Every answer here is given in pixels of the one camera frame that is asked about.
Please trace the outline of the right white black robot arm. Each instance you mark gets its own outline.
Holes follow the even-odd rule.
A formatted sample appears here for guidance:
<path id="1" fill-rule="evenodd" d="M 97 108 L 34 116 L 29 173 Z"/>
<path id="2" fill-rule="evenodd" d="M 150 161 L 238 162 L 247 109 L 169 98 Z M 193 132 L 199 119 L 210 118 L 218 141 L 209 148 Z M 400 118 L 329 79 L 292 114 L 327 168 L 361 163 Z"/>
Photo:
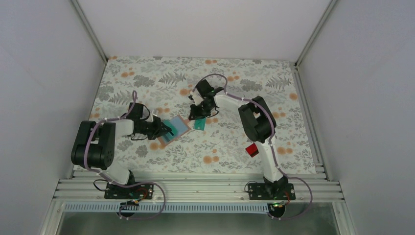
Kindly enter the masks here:
<path id="1" fill-rule="evenodd" d="M 280 172 L 274 135 L 276 121 L 265 100 L 238 97 L 224 87 L 213 88 L 205 79 L 190 92 L 189 120 L 207 118 L 212 110 L 237 111 L 246 136 L 256 145 L 263 165 L 265 193 L 270 199 L 278 199 L 284 193 L 286 179 Z"/>

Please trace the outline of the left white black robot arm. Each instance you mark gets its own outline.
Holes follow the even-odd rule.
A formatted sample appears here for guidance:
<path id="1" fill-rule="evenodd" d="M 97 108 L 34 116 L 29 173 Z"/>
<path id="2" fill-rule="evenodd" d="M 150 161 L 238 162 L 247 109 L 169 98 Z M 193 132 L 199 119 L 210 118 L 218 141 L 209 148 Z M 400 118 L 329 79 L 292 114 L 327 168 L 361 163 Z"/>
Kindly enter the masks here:
<path id="1" fill-rule="evenodd" d="M 71 162 L 97 173 L 116 185 L 123 198 L 130 198 L 136 193 L 137 186 L 133 173 L 114 162 L 116 139 L 142 134 L 145 140 L 154 140 L 176 132 L 176 128 L 165 124 L 143 104 L 132 102 L 120 117 L 100 122 L 82 121 L 71 151 Z"/>

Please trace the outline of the teal card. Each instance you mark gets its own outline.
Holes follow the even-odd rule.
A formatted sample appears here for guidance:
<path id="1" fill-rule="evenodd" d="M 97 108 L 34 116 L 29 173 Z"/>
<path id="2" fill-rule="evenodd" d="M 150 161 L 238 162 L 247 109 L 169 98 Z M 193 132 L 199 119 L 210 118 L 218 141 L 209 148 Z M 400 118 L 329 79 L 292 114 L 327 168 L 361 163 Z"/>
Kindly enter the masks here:
<path id="1" fill-rule="evenodd" d="M 170 120 L 164 120 L 163 123 L 165 125 L 168 125 L 172 129 L 172 131 L 174 133 L 174 136 L 176 136 L 178 134 L 178 129 L 174 126 L 174 124 L 173 124 L 172 121 L 170 121 Z"/>
<path id="2" fill-rule="evenodd" d="M 204 131 L 207 118 L 197 119 L 194 121 L 193 129 L 198 131 Z"/>

